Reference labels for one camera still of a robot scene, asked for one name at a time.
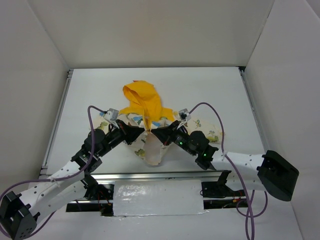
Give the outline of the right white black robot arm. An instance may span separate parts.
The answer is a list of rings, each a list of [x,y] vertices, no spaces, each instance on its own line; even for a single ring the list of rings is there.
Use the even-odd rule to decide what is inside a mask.
[[[299,171],[273,150],[264,154],[243,154],[222,151],[210,145],[209,139],[200,130],[185,132],[179,121],[152,129],[160,142],[168,146],[176,144],[192,156],[203,170],[228,171],[227,178],[217,184],[223,196],[246,187],[248,190],[265,191],[274,198],[289,202],[292,199]]]

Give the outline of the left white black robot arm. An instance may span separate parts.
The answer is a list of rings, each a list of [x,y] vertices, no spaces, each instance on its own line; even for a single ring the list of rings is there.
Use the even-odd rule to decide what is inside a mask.
[[[143,132],[138,126],[115,121],[108,133],[92,130],[81,149],[56,173],[34,181],[34,187],[14,193],[9,187],[0,197],[0,229],[12,240],[24,240],[33,235],[38,223],[69,202],[98,194],[99,184],[91,176],[102,163],[101,157],[122,142],[130,145]]]

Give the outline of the yellow hooded dinosaur print jacket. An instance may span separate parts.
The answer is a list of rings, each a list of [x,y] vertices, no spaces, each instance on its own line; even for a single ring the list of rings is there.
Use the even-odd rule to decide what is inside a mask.
[[[178,111],[163,107],[162,100],[153,84],[143,80],[135,80],[122,88],[123,94],[129,101],[129,106],[119,111],[117,119],[125,124],[144,128],[145,131],[137,140],[127,148],[134,152],[149,166],[158,166],[169,146],[164,146],[152,133],[151,129],[166,127],[174,121],[180,121]],[[105,114],[99,115],[93,120],[94,128],[108,133],[109,123],[105,120]],[[222,130],[208,123],[200,117],[191,117],[179,129],[186,130],[188,134],[201,131],[211,144],[221,144]]]

